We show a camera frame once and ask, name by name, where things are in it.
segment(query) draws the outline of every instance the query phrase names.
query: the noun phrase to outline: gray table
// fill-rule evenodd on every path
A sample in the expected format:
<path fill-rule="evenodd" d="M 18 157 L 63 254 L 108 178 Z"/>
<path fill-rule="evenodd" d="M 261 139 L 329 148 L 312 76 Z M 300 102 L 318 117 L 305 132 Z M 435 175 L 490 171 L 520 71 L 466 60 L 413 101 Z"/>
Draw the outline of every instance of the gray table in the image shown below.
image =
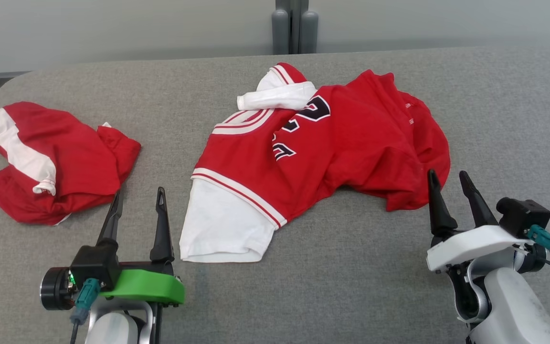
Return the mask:
<path fill-rule="evenodd" d="M 142 143 L 124 186 L 121 260 L 146 259 L 157 187 L 167 190 L 178 251 L 190 173 L 212 127 L 235 111 L 268 67 L 292 63 L 315 85 L 372 68 L 432 109 L 451 147 L 444 188 L 461 226 L 472 217 L 456 174 L 489 204 L 533 198 L 550 209 L 550 51 L 455 48 L 71 65 L 19 76 L 0 107 L 20 100 L 106 120 Z M 0 168 L 6 161 L 0 156 Z M 92 244 L 107 206 L 55 227 L 20 225 L 0 210 L 0 343 L 66 343 L 67 312 L 44 311 L 38 286 L 51 266 Z M 340 190 L 286 225 L 253 264 L 175 262 L 187 303 L 164 312 L 164 343 L 458 344 L 452 288 L 426 268 L 428 209 L 386 213 L 384 201 Z M 526 275 L 550 312 L 550 267 Z M 81 331 L 78 342 L 83 342 Z"/>

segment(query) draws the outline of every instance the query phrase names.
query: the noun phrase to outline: teal connector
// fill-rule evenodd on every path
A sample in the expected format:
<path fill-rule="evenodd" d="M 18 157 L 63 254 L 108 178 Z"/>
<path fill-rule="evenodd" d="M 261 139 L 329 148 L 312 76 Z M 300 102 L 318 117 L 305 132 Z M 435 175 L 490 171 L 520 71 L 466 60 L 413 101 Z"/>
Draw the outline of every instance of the teal connector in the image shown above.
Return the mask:
<path fill-rule="evenodd" d="M 532 225 L 526 236 L 550 252 L 550 233 L 539 225 Z"/>
<path fill-rule="evenodd" d="M 86 322 L 90 306 L 92 306 L 92 303 L 99 296 L 99 292 L 101 292 L 99 281 L 97 279 L 86 279 L 76 300 L 74 312 L 69 317 L 72 324 L 78 323 L 79 325 L 83 325 Z"/>

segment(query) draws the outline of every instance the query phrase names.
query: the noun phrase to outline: clothing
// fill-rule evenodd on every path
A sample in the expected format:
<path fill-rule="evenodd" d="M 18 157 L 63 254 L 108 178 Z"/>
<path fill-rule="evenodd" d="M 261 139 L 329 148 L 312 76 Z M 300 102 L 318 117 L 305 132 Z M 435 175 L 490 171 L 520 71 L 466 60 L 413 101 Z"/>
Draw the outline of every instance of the clothing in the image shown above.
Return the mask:
<path fill-rule="evenodd" d="M 109 124 L 94 129 L 65 111 L 19 102 L 0 109 L 0 207 L 14 220 L 55 225 L 109 203 L 140 144 Z"/>
<path fill-rule="evenodd" d="M 447 179 L 447 140 L 392 74 L 368 70 L 345 86 L 290 95 L 291 85 L 306 82 L 278 64 L 238 98 L 254 110 L 216 125 L 192 174 L 181 259 L 259 261 L 275 230 L 341 185 L 386 198 L 393 211 L 427 203 L 429 168 Z M 294 110 L 302 97 L 306 105 Z"/>

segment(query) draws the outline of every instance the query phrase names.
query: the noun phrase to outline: folded red garment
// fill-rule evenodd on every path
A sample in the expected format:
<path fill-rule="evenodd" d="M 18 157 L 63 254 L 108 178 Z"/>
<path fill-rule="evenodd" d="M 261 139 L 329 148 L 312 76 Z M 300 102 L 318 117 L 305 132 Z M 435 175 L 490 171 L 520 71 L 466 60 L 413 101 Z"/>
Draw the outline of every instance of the folded red garment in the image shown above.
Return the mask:
<path fill-rule="evenodd" d="M 66 111 L 19 102 L 0 109 L 0 207 L 14 220 L 55 225 L 112 201 L 141 145 L 109 124 L 93 128 Z"/>

